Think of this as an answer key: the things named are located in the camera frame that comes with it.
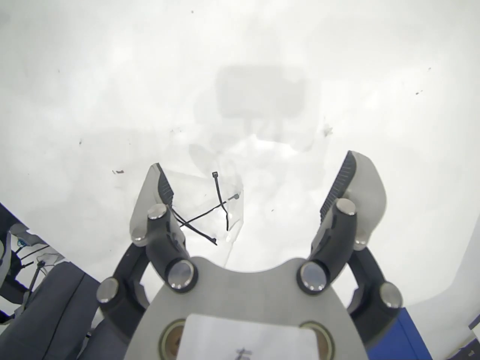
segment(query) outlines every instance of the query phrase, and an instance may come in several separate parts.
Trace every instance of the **cable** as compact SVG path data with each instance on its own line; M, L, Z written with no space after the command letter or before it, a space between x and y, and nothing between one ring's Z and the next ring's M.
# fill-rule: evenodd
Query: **cable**
M231 201L232 199L238 199L240 196L236 193L235 195L229 197L229 199L227 199L226 201L223 201L223 204L227 203L228 201ZM212 211L214 211L215 209L218 209L219 207L221 207L221 204L218 204L217 206L215 207L212 207L209 211L206 211L205 213L202 213L200 214L199 216L197 217L194 217L192 218L191 220L188 220L187 223L191 223L192 221L195 221L195 220L198 220L199 218L203 217L203 216L206 216L207 214L211 213Z
M215 179L216 194L218 195L218 200L220 201L222 209L225 212L226 231L228 232L228 228L229 228L229 226L228 226L228 211L225 209L225 206L223 206L222 194L220 193L220 185L218 184L218 172L213 172L211 175Z
M35 261L31 261L31 262L29 262L28 264L22 265L22 266L20 267L20 269L24 269L24 268L26 268L26 267L28 267L28 266L31 266L34 262L35 262Z
M60 318L58 319L58 322L57 322L57 325L55 326L55 329L53 330L53 334L52 334L52 338L50 338L50 342L48 343L48 346L46 347L46 351L45 351L45 354L43 355L42 357L42 360L45 360L46 356L47 356L47 353L48 353L48 350L50 349L50 346L52 345L52 342L53 342L53 338L55 337L55 333L57 332L57 329L60 325L60 322L62 321L62 317L63 317L63 314L65 314L65 311L67 310L68 308L68 304L70 303L70 301L72 300L72 298L74 297L75 293L77 292L78 288L80 287L84 277L85 277L85 273L84 275L82 276L82 278L80 279L79 283L77 284L77 287L75 288L75 290L73 291L72 295L70 295L70 298L68 298L68 301L67 301L67 304L65 305L65 308L63 309L62 313L60 314Z
M216 239L215 238L211 238L209 237L209 235L206 235L205 233L202 233L200 232L199 230L197 230L196 228L194 228L193 226L191 226L182 216L180 216L180 214L178 214L174 209L172 209L173 211L173 214L175 214L175 218L177 218L178 221L180 221L181 223L183 223L183 225L185 225L187 228L190 228L194 233L198 233L200 236L203 236L205 239L211 241L211 243L213 243L215 246L217 246L217 243L216 243Z
M34 252L31 252L30 254L27 254L25 257L22 257L20 260L25 259L25 258L27 258L27 257L30 257L32 254L35 254L35 253L37 253L37 252L39 252L39 251L41 251L41 250L44 250L44 249L46 249L47 247L50 247L50 245L46 245L45 247L41 247L40 249L37 249L37 250L35 250Z

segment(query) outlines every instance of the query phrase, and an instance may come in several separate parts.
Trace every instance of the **metal pin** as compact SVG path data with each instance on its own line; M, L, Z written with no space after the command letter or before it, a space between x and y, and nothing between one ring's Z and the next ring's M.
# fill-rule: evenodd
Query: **metal pin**
M313 261L308 261L301 266L300 279L312 293L322 291L327 285L327 276L324 269Z
M134 242L141 242L147 236L146 226L136 226L132 231L132 240Z
M105 279L96 291L96 299L101 304L106 304L113 300L118 293L119 283L114 277Z
M348 216L354 216L357 212L355 208L355 203L350 201L350 199L340 198L336 201L336 207L340 210L343 214L347 214Z
M178 261L168 272L168 284L175 290L187 288L194 279L195 268L187 259Z
M380 286L380 298L389 308L398 309L402 307L402 294L393 283L385 282Z
M150 220L161 218L167 212L167 207L163 203L154 204L147 212Z

